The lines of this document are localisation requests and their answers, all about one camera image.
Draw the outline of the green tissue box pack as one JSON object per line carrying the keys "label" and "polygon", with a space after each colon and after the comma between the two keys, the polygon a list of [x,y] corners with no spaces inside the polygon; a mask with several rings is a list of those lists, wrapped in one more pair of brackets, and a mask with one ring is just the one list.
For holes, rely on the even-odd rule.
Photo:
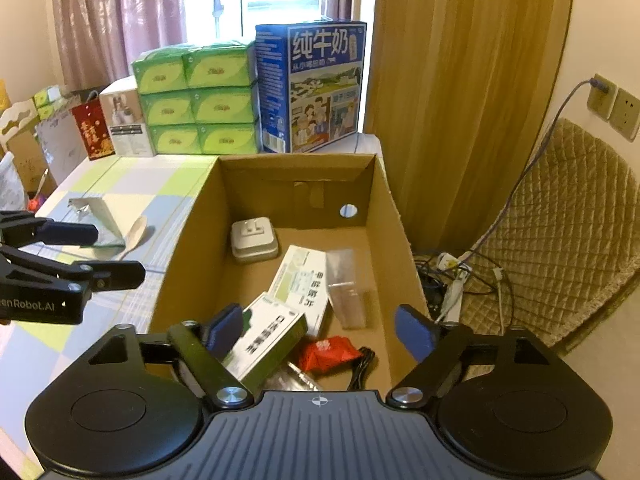
{"label": "green tissue box pack", "polygon": [[131,64],[155,151],[257,154],[260,118],[252,40],[146,51]]}

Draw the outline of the white power adapter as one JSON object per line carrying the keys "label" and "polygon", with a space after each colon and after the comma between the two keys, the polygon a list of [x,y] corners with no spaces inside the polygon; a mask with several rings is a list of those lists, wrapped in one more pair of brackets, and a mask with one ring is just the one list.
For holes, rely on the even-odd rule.
{"label": "white power adapter", "polygon": [[277,233],[267,217],[234,222],[230,240],[232,256],[239,264],[277,258],[280,252]]}

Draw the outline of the wall power socket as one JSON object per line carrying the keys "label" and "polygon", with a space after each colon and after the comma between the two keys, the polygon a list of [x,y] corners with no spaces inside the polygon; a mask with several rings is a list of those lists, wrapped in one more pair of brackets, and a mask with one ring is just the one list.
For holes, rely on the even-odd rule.
{"label": "wall power socket", "polygon": [[618,87],[599,74],[590,78],[590,91],[587,99],[587,108],[605,122],[610,118]]}

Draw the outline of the red candy packet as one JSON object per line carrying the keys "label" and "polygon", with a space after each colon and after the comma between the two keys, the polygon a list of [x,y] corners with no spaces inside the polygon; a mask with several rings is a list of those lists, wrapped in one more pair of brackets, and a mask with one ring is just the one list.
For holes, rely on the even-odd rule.
{"label": "red candy packet", "polygon": [[356,361],[362,352],[343,336],[304,342],[297,352],[297,367],[305,373],[325,375]]}

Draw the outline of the beige plastic spoon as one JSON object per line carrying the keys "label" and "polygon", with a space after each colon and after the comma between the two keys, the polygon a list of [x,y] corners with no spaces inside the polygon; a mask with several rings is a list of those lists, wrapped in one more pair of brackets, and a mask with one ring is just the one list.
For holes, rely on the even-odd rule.
{"label": "beige plastic spoon", "polygon": [[137,248],[144,237],[147,226],[148,219],[145,216],[137,218],[125,237],[125,248],[118,255],[117,260],[122,260]]}

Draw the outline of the silver foil pouch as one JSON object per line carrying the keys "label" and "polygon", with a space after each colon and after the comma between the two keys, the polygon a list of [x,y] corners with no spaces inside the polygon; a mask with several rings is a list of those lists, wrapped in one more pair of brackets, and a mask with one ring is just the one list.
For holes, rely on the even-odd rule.
{"label": "silver foil pouch", "polygon": [[124,237],[101,197],[70,198],[67,207],[71,222],[91,224],[98,231],[93,247],[125,247]]}

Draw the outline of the blue milk carton box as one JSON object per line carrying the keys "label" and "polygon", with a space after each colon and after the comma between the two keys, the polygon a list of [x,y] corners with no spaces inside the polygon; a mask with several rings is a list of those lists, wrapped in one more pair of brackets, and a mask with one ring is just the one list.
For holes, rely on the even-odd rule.
{"label": "blue milk carton box", "polygon": [[366,39],[362,21],[256,27],[266,152],[309,153],[356,132]]}

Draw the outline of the white blue medicine box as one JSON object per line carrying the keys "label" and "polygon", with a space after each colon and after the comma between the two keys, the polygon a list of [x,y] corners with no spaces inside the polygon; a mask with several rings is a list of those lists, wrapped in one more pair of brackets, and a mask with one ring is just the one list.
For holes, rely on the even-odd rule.
{"label": "white blue medicine box", "polygon": [[303,313],[307,336],[317,338],[329,305],[326,254],[320,250],[288,246],[268,294]]}

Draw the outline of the clear plastic lid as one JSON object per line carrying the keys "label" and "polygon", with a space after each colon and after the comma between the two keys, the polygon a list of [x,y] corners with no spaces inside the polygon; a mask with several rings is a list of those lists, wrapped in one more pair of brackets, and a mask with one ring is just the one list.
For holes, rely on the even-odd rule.
{"label": "clear plastic lid", "polygon": [[326,288],[337,321],[343,330],[364,330],[372,326],[372,296],[358,278],[359,266],[350,248],[326,253]]}

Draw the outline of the white power strip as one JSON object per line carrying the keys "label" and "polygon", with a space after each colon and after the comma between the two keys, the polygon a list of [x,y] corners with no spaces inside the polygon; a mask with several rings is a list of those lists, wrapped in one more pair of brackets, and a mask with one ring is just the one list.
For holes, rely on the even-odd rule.
{"label": "white power strip", "polygon": [[449,273],[452,276],[451,282],[447,285],[436,323],[459,322],[464,285],[471,275],[471,268],[462,260],[448,254],[448,252],[442,252],[437,257],[436,269],[440,273]]}

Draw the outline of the clear plastic bag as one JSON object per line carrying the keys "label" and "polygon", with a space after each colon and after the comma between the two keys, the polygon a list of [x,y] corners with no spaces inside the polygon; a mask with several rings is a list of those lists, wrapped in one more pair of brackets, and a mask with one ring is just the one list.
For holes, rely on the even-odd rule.
{"label": "clear plastic bag", "polygon": [[14,155],[6,152],[0,162],[0,207],[2,211],[26,210],[28,197],[14,165]]}

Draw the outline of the red gift envelope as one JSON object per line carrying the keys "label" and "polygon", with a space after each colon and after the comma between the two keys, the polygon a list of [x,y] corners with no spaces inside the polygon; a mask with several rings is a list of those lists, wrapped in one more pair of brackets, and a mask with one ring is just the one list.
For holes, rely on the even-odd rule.
{"label": "red gift envelope", "polygon": [[97,160],[115,154],[113,142],[99,99],[81,103],[70,109],[88,159]]}

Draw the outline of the green white oral box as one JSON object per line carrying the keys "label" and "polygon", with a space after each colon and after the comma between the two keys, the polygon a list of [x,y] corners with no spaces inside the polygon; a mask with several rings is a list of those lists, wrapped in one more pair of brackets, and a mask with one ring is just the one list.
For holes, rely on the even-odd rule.
{"label": "green white oral box", "polygon": [[262,384],[307,333],[305,315],[263,292],[243,310],[243,333],[222,361],[247,390]]}

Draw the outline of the white product box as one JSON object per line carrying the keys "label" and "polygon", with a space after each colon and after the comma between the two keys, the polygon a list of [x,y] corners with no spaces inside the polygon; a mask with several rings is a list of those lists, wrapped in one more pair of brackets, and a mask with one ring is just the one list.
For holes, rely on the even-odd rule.
{"label": "white product box", "polygon": [[108,134],[119,157],[153,157],[155,150],[136,87],[116,82],[99,95]]}

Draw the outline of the clear plastic container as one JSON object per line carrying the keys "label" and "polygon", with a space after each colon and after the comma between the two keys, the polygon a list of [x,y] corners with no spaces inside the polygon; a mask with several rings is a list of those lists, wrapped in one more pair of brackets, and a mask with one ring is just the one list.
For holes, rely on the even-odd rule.
{"label": "clear plastic container", "polygon": [[280,365],[262,385],[264,390],[280,391],[321,391],[322,388],[295,364]]}

